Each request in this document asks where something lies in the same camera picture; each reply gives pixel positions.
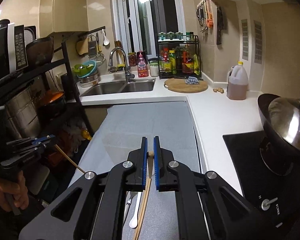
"black glass cooktop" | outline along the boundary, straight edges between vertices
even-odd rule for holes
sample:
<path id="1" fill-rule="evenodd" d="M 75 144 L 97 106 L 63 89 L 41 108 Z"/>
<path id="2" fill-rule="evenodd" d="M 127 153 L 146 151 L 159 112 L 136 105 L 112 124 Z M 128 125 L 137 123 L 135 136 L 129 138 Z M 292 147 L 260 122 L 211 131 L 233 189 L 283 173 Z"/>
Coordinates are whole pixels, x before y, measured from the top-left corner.
<path id="1" fill-rule="evenodd" d="M 274 226 L 292 225 L 300 213 L 300 164 L 294 163 L 291 173 L 278 176 L 264 164 L 260 144 L 264 131 L 224 135 L 223 139 L 236 169 L 243 196 L 269 217 Z M 265 199 L 278 198 L 266 211 Z"/>

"gray tablecloth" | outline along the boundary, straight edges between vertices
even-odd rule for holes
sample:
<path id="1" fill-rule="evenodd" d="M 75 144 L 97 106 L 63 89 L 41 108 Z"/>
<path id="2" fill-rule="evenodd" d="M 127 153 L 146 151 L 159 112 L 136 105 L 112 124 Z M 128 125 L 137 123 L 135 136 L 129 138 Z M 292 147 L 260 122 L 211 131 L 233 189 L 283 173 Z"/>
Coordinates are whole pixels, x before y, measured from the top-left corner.
<path id="1" fill-rule="evenodd" d="M 127 159 L 130 151 L 140 148 L 142 136 L 148 138 L 148 150 L 153 150 L 153 138 L 159 136 L 160 146 L 173 152 L 174 159 L 199 172 L 199 161 L 190 113 L 185 102 L 160 102 L 117 105 L 108 115 L 85 150 L 79 166 L 97 174 Z M 70 185 L 82 173 L 76 170 Z M 122 239 L 132 239 L 129 227 L 137 197 L 133 198 L 123 226 Z M 151 183 L 146 213 L 140 233 L 144 239 L 178 239 L 178 220 L 174 192 L 158 192 Z"/>

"pink dish soap bottle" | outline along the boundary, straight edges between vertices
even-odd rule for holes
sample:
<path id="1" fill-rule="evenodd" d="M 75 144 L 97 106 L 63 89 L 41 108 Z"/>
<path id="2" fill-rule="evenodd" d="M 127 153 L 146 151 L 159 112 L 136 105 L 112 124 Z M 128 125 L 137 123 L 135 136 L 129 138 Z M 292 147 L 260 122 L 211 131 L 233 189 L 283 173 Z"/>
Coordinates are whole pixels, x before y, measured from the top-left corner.
<path id="1" fill-rule="evenodd" d="M 146 60 L 143 58 L 141 52 L 139 54 L 138 58 L 138 77 L 147 77 L 148 74 L 148 69 L 146 65 Z"/>

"gas stove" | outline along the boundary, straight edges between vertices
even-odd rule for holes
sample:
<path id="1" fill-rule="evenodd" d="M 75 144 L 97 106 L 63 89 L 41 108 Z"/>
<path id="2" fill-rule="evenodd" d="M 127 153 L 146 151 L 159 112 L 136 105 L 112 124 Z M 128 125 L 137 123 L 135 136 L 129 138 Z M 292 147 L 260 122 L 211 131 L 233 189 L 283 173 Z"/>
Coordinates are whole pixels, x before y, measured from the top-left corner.
<path id="1" fill-rule="evenodd" d="M 285 236 L 300 217 L 300 164 L 294 163 L 285 176 L 275 174 L 264 161 L 271 147 L 264 131 L 224 135 L 223 139 L 243 196 L 269 218 L 278 235 Z"/>

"white countertop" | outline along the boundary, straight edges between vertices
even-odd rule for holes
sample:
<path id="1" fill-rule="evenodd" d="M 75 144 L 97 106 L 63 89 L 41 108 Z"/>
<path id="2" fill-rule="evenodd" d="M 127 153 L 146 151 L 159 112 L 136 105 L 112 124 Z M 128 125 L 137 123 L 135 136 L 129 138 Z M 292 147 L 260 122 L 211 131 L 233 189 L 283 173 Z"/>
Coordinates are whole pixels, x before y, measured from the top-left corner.
<path id="1" fill-rule="evenodd" d="M 123 73 L 101 76 L 101 82 L 122 79 Z M 222 136 L 262 130 L 258 113 L 258 93 L 248 93 L 247 99 L 233 101 L 209 87 L 193 94 L 176 93 L 164 88 L 165 79 L 156 77 L 154 88 L 147 92 L 118 93 L 81 97 L 84 106 L 166 101 L 186 101 L 198 141 L 202 170 L 215 171 L 242 194 L 239 180 Z M 79 88 L 80 93 L 87 89 Z"/>

